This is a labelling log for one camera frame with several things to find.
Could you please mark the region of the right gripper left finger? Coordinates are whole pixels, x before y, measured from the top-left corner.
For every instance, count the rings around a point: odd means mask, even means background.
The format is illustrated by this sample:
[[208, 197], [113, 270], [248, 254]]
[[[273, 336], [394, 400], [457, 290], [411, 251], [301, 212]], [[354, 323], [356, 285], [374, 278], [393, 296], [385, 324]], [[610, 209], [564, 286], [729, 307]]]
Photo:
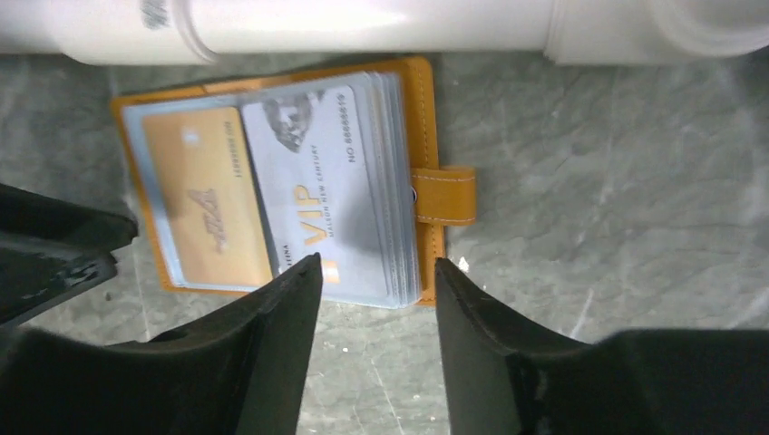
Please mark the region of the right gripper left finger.
[[321, 257], [144, 343], [1, 332], [4, 434], [293, 434], [321, 299]]

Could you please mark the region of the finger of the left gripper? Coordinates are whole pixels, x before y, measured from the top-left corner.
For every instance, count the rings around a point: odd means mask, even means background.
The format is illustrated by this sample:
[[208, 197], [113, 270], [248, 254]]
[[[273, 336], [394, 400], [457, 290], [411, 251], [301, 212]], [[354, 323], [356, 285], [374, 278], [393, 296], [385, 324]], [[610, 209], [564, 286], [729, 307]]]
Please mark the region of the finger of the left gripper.
[[14, 327], [118, 275], [134, 220], [1, 186], [1, 325]]

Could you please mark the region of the gold VIP card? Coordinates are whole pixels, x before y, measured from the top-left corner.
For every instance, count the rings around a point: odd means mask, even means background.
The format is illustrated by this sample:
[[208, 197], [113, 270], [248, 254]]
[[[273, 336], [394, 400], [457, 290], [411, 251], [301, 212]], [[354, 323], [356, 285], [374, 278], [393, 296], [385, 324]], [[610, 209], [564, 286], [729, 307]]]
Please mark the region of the gold VIP card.
[[250, 291], [273, 277], [238, 109], [153, 113], [141, 128], [179, 287]]

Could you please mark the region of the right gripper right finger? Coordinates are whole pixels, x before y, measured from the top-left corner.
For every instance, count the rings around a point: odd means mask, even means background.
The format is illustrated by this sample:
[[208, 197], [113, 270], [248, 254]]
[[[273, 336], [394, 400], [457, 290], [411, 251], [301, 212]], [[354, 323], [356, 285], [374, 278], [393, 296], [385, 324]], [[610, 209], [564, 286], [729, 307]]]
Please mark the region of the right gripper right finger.
[[555, 333], [435, 264], [454, 434], [765, 434], [765, 330]]

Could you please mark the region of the orange leather card holder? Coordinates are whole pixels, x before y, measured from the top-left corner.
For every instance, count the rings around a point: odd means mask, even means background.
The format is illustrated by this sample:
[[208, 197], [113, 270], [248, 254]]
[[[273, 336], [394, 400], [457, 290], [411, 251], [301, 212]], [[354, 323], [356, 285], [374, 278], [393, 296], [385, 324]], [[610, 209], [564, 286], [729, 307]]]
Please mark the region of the orange leather card holder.
[[444, 230], [476, 219], [476, 178], [471, 168], [439, 162], [433, 69], [422, 56], [406, 56], [314, 71], [206, 82], [169, 90], [116, 97], [111, 108], [139, 195], [141, 213], [162, 286], [169, 291], [246, 295], [179, 287], [170, 272], [170, 235], [161, 218], [161, 199], [141, 128], [153, 113], [234, 107], [238, 109], [256, 186], [258, 208], [273, 277], [284, 272], [277, 256], [253, 167], [242, 107], [288, 92], [315, 92], [349, 85], [364, 142], [365, 164], [392, 307], [435, 303], [434, 263], [445, 254]]

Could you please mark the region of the silver VIP card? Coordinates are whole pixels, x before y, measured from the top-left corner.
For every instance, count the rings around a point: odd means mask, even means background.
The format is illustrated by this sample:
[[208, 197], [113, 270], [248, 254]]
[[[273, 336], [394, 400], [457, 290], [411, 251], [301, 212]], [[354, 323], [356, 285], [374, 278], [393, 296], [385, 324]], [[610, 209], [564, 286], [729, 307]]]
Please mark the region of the silver VIP card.
[[264, 97], [242, 115], [279, 271], [318, 253], [325, 298], [394, 306], [353, 87]]

